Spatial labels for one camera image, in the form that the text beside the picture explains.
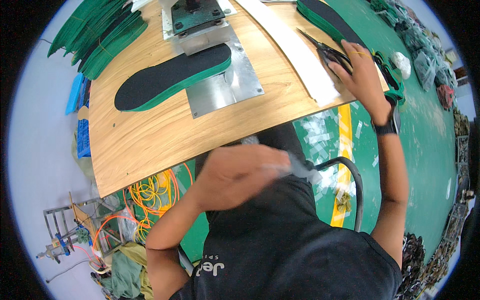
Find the wooden table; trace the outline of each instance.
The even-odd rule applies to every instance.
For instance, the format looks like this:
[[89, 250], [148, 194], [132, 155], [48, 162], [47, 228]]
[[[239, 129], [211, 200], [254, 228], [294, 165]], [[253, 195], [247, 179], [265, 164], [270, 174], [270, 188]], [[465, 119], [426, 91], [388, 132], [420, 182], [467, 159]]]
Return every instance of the wooden table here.
[[[227, 20], [242, 43], [265, 94], [197, 119], [192, 118], [185, 90], [147, 111], [116, 110], [115, 94], [129, 76], [176, 56], [170, 42], [162, 37], [158, 1], [149, 3], [142, 8], [148, 28], [92, 82], [90, 149], [100, 197], [229, 142], [353, 101], [353, 96], [331, 74], [342, 96], [328, 106], [319, 107], [271, 37], [236, 2], [231, 2], [238, 14]], [[292, 29], [303, 29], [318, 41], [341, 51], [327, 34], [296, 12], [295, 4], [270, 4], [269, 7]], [[315, 47], [302, 38], [316, 53]], [[384, 90], [388, 90], [383, 77], [381, 79]]]

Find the black insole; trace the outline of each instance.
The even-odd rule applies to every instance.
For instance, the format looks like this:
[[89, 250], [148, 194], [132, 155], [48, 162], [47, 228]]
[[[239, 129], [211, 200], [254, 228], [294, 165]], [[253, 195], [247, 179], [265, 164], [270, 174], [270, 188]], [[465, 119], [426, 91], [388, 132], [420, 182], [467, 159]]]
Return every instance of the black insole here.
[[335, 27], [348, 42], [360, 44], [362, 47], [367, 48], [365, 43], [359, 38], [359, 36], [353, 31], [353, 29], [340, 17], [340, 15], [327, 4], [319, 0], [298, 0], [307, 6], [312, 12], [316, 13], [333, 27]]
[[220, 44], [140, 70], [121, 85], [115, 95], [115, 107], [122, 111], [150, 109], [180, 90], [224, 71], [230, 58], [230, 48]]

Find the wristwatch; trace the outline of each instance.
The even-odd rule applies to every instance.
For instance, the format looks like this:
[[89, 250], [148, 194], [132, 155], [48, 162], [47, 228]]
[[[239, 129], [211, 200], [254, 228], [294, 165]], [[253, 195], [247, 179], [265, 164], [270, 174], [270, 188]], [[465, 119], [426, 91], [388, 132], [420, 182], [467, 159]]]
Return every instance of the wristwatch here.
[[387, 101], [392, 106], [392, 110], [390, 112], [390, 115], [388, 116], [387, 124], [384, 126], [378, 126], [375, 125], [373, 121], [370, 121], [370, 123], [372, 124], [373, 132], [375, 132], [377, 135], [385, 135], [389, 133], [398, 134], [400, 132], [400, 126], [402, 124], [400, 120], [400, 112], [398, 112], [395, 101], [390, 99], [390, 97], [385, 97], [385, 99], [387, 99]]

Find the yellow floor line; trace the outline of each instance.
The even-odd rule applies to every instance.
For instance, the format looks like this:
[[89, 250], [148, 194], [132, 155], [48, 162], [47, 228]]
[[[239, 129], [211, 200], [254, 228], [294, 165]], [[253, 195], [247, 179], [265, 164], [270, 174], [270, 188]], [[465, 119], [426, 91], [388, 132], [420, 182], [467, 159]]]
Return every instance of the yellow floor line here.
[[[340, 139], [338, 149], [341, 151], [341, 155], [352, 159], [352, 119], [350, 115], [350, 104], [345, 104], [338, 107], [338, 127], [340, 130]], [[338, 179], [337, 179], [337, 196], [340, 198], [343, 191], [350, 188], [350, 171], [344, 165], [338, 165]], [[345, 218], [345, 208], [338, 210], [336, 204], [336, 198], [334, 199], [332, 220], [330, 225], [333, 227], [343, 227], [343, 220]]]

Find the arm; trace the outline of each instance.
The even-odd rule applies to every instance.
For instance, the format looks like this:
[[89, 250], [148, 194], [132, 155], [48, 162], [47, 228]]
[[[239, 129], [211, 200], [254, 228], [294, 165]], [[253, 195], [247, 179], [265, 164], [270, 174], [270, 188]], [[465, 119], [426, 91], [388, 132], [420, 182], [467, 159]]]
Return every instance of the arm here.
[[[339, 64], [329, 67], [363, 104], [375, 125], [387, 123], [391, 106], [385, 99], [375, 63], [367, 49], [342, 40], [353, 66], [350, 76]], [[402, 242], [408, 203], [408, 176], [400, 138], [396, 134], [377, 137], [382, 204], [371, 236], [402, 266]]]
[[200, 213], [241, 205], [289, 166], [286, 152], [263, 145], [212, 151], [195, 183], [148, 233], [147, 271], [155, 299], [169, 299], [189, 279], [177, 247]]

